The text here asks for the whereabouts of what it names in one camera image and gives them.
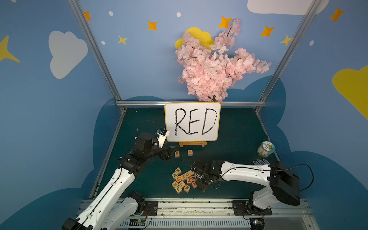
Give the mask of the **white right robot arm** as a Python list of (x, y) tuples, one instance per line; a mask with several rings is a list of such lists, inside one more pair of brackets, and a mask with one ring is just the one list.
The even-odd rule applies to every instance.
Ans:
[(253, 191), (246, 202), (233, 202), (235, 214), (240, 215), (272, 215), (271, 206), (283, 203), (298, 206), (300, 199), (300, 179), (284, 164), (276, 162), (264, 165), (243, 165), (227, 161), (205, 163), (195, 161), (191, 165), (197, 187), (205, 192), (210, 186), (228, 181), (241, 181), (263, 186), (261, 190)]

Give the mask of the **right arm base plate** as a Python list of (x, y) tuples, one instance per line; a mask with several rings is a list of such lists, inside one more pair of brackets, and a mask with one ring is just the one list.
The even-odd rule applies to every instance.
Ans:
[(232, 208), (236, 216), (271, 216), (272, 210), (270, 207), (260, 209), (252, 204), (248, 204), (248, 200), (232, 201)]

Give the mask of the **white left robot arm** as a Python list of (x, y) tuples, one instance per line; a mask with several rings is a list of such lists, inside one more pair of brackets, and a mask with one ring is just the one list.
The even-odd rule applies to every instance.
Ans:
[(160, 128), (155, 135), (141, 133), (136, 137), (132, 150), (118, 161), (119, 166), (113, 176), (89, 205), (76, 219), (67, 219), (64, 230), (115, 230), (132, 215), (143, 212), (145, 197), (132, 193), (114, 208), (123, 192), (154, 158), (170, 160), (177, 147), (168, 146), (166, 139), (170, 132)]

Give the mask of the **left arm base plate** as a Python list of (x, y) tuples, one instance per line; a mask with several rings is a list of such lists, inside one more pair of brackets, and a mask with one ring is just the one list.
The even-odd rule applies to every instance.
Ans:
[(138, 203), (137, 211), (133, 214), (134, 216), (157, 216), (158, 201), (144, 201)]

